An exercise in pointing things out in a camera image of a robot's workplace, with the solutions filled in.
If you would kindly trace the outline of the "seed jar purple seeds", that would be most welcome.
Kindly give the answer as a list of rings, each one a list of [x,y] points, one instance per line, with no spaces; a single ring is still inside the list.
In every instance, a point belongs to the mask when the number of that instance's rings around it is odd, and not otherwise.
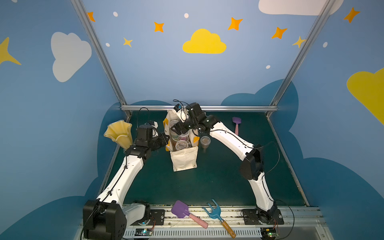
[[[169,124],[170,136],[171,136],[172,140],[174,140],[176,142],[179,140],[179,135],[177,132],[172,130],[172,127],[174,127],[174,125],[177,124],[178,122],[179,122],[179,120],[172,120],[172,121],[170,121],[170,124]]]

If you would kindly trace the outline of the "seed jar pink seeds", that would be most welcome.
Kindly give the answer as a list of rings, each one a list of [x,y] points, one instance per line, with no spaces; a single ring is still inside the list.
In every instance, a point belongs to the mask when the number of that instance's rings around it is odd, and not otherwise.
[[[178,140],[181,141],[190,141],[190,134],[187,132],[178,136]]]

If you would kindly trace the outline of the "seed jar brown seeds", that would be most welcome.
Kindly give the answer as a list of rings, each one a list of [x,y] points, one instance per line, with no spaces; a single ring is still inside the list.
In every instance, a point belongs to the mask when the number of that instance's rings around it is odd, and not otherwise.
[[[200,138],[201,147],[207,149],[211,144],[211,139],[208,136],[203,136]]]

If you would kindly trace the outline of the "white canvas bag yellow handles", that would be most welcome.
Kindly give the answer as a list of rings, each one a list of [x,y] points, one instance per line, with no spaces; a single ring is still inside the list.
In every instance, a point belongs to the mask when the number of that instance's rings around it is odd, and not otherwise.
[[[174,110],[168,110],[163,120],[166,135],[170,137],[166,145],[166,151],[170,152],[173,164],[173,171],[179,172],[197,168],[198,145],[200,138],[193,130],[185,134],[177,134],[172,127],[180,121]]]

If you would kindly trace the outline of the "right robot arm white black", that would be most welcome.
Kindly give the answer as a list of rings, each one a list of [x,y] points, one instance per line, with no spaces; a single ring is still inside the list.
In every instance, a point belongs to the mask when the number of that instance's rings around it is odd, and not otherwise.
[[[264,171],[264,161],[262,158],[262,146],[255,146],[229,130],[225,124],[213,115],[205,116],[202,119],[188,118],[185,121],[178,120],[170,125],[171,130],[181,135],[191,131],[202,132],[220,141],[242,161],[240,172],[251,185],[256,199],[256,209],[259,221],[267,224],[274,217],[278,210],[276,201],[273,199]]]

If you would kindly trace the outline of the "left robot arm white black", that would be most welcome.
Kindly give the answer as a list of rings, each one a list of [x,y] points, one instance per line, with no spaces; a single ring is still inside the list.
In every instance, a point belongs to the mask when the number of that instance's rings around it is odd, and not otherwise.
[[[127,226],[143,219],[146,205],[134,203],[124,212],[124,199],[151,153],[165,147],[169,140],[170,136],[161,133],[147,140],[137,139],[126,150],[121,167],[106,189],[84,205],[81,239],[121,240]]]

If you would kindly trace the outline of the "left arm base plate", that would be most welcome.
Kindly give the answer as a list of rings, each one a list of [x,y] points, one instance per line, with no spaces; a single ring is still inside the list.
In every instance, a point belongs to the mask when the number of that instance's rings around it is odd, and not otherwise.
[[[138,220],[132,223],[132,226],[163,226],[165,222],[165,210],[151,210],[146,220]]]

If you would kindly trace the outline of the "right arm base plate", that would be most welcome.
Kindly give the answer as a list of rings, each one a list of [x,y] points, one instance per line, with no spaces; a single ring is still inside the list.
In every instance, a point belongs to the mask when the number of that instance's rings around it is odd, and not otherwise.
[[[241,217],[245,225],[284,225],[284,219],[279,209],[265,212],[258,209],[243,209]]]

